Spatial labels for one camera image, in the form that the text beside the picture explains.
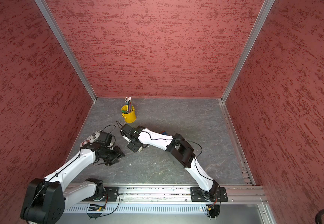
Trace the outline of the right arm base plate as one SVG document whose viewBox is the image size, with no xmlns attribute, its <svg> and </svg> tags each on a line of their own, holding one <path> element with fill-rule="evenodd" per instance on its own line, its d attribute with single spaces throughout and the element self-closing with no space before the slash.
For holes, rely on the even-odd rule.
<svg viewBox="0 0 324 224">
<path fill-rule="evenodd" d="M 193 202 L 228 202 L 226 189 L 218 186 L 211 193 L 201 190 L 199 187 L 191 187 L 190 196 Z"/>
</svg>

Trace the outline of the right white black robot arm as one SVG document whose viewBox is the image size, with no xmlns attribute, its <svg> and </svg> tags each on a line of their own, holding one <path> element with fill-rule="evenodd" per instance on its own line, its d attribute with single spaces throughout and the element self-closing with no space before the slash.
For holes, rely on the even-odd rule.
<svg viewBox="0 0 324 224">
<path fill-rule="evenodd" d="M 128 141 L 127 147 L 138 152 L 145 146 L 154 146 L 168 153 L 171 159 L 180 167 L 185 169 L 197 182 L 201 191 L 200 197 L 206 201 L 214 202 L 218 197 L 219 184 L 209 176 L 198 161 L 198 155 L 194 153 L 191 143 L 180 134 L 163 135 L 138 126 L 133 128 L 125 124 L 120 130 L 122 137 Z"/>
</svg>

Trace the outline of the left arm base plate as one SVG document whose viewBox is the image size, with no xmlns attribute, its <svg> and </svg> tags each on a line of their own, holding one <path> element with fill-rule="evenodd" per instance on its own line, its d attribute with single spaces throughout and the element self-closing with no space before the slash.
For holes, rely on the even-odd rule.
<svg viewBox="0 0 324 224">
<path fill-rule="evenodd" d="M 86 198 L 83 202 L 92 202 L 92 203 L 102 203 L 102 202 L 117 202 L 118 201 L 118 194 L 119 194 L 119 187 L 112 186 L 112 187 L 104 187 L 105 193 L 100 201 L 94 200 L 94 197 Z"/>
</svg>

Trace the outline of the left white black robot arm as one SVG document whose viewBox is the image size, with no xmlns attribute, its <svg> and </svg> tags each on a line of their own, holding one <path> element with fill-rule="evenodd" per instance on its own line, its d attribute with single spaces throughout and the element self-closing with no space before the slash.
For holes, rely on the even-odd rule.
<svg viewBox="0 0 324 224">
<path fill-rule="evenodd" d="M 104 165 L 112 166 L 124 156 L 118 146 L 85 144 L 58 170 L 28 184 L 20 218 L 28 224 L 55 224 L 65 211 L 85 199 L 95 201 L 97 210 L 105 207 L 108 201 L 116 200 L 118 193 L 106 190 L 103 181 L 88 178 L 77 186 L 68 186 L 89 165 L 99 165 L 99 160 L 103 160 Z"/>
</svg>

